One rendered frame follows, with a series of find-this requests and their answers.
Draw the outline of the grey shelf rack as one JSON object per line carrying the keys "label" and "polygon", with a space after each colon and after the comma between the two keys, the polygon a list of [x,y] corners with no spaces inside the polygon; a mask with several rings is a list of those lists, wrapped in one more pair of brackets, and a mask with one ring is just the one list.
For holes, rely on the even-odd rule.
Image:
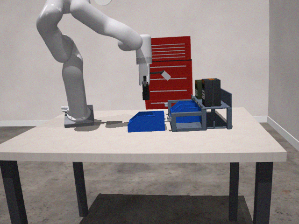
{"label": "grey shelf rack", "polygon": [[[178,101],[195,101],[201,108],[200,112],[172,112],[170,108],[172,103]],[[201,99],[197,99],[191,94],[191,99],[181,100],[168,100],[168,103],[164,104],[168,107],[167,121],[171,122],[172,132],[187,132],[187,131],[206,131],[207,129],[232,129],[232,94],[221,88],[221,106],[205,107],[202,104]],[[207,112],[207,109],[211,109],[211,112]],[[215,109],[227,109],[227,122],[225,122],[216,112]],[[176,123],[176,117],[184,116],[201,116],[201,122],[191,123]]]}

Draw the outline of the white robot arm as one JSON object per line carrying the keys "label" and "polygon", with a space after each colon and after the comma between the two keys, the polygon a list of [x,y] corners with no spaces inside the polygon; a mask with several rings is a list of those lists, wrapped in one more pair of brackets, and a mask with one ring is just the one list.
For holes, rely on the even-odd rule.
{"label": "white robot arm", "polygon": [[86,103],[83,58],[72,38],[57,27],[63,14],[70,13],[96,33],[117,39],[121,50],[136,50],[136,63],[152,63],[152,48],[150,35],[140,35],[106,16],[92,6],[90,0],[47,0],[37,17],[36,27],[55,60],[64,63],[62,77],[68,106],[61,109],[67,112],[68,119],[78,122],[91,115]]}

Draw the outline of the blue bin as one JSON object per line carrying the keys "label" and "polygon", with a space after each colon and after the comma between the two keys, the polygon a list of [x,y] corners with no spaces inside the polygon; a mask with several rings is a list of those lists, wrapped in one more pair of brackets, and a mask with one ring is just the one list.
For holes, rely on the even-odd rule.
{"label": "blue bin", "polygon": [[196,102],[193,101],[178,101],[173,107],[170,108],[170,113],[176,109],[179,105],[185,105],[185,104],[196,104]]}
{"label": "blue bin", "polygon": [[[200,111],[201,108],[197,104],[186,104],[186,105],[179,105],[172,112],[200,112]],[[191,123],[191,122],[201,122],[201,116],[176,117],[176,123]]]}
{"label": "blue bin", "polygon": [[165,131],[164,111],[138,112],[129,120],[129,132]]}

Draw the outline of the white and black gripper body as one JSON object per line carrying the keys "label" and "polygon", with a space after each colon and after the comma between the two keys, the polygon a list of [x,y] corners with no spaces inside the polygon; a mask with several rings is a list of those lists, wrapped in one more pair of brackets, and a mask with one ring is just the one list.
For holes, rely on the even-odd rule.
{"label": "white and black gripper body", "polygon": [[150,64],[152,63],[137,63],[139,65],[139,85],[143,83],[143,76],[146,76],[146,84],[150,84]]}

